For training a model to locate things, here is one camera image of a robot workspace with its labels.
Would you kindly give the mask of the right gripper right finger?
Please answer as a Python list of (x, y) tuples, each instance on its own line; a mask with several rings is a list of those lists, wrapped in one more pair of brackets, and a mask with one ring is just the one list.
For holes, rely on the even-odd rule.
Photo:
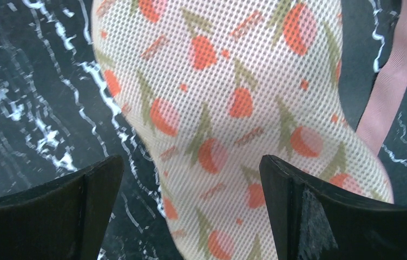
[(370, 199), (272, 155), (259, 165), (279, 259), (407, 259), (407, 207)]

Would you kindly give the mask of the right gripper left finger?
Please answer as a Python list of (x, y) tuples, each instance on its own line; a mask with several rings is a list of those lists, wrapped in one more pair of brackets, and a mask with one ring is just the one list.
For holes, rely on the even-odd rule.
[(112, 155), (0, 197), (0, 259), (97, 259), (123, 172)]

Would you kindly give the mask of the floral mesh laundry bag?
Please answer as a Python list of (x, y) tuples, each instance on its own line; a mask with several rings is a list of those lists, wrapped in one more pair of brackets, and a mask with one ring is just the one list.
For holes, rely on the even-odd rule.
[(277, 259), (265, 154), (394, 202), (377, 155), (407, 87), (407, 1), (356, 130), (338, 94), (340, 1), (94, 1), (91, 20), (103, 77), (153, 158), (184, 259)]

